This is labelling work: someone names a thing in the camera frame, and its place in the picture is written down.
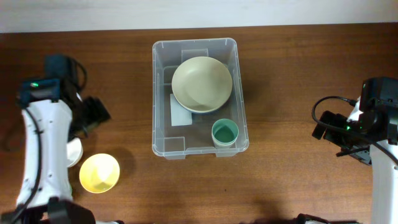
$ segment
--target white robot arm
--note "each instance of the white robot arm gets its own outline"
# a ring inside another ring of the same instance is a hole
[[[347,122],[358,121],[363,113],[359,110],[360,101],[359,97]],[[398,146],[389,144],[388,140],[378,144],[398,158]],[[369,152],[373,167],[372,223],[398,223],[398,166],[373,145]]]
[[[317,119],[315,108],[331,98],[355,106],[348,118],[326,111]],[[314,105],[312,117],[318,123],[313,137],[323,137],[340,146],[341,152],[337,156],[350,155],[372,165],[372,224],[398,223],[398,80],[366,80],[358,101],[339,96],[325,97]],[[311,218],[306,220],[313,221],[328,223]]]
[[[51,55],[45,61],[45,78],[22,84],[19,105],[26,131],[24,179],[16,210],[3,213],[1,223],[105,224],[72,202],[68,180],[67,142],[110,119],[99,99],[80,100],[77,66],[85,73],[74,59]],[[45,212],[48,217],[42,220]]]

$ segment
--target beige bowl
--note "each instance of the beige bowl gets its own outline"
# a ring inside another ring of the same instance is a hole
[[[91,193],[110,190],[119,180],[120,167],[116,159],[108,154],[96,154],[88,158],[80,168],[81,185]]]
[[[232,77],[224,64],[211,57],[194,57],[174,72],[175,99],[194,113],[209,113],[220,108],[232,91]]]

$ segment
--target white wall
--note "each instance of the white wall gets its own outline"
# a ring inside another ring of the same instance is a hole
[[[398,0],[0,0],[0,32],[398,21]]]

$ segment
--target white card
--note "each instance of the white card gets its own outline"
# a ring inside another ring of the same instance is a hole
[[[170,109],[172,114],[172,126],[192,124],[192,113],[178,103],[174,94],[170,94]]]

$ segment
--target transparent storage container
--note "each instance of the transparent storage container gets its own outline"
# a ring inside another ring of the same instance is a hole
[[[234,156],[249,147],[248,128],[239,71],[238,48],[230,38],[158,41],[153,49],[152,150],[166,159],[185,159],[186,155],[215,153],[217,157]],[[192,113],[192,124],[172,126],[170,94],[174,71],[184,61],[198,56],[219,60],[229,70],[233,89],[229,100],[208,114]],[[229,149],[216,149],[211,127],[221,118],[233,120],[239,127],[238,138]]]

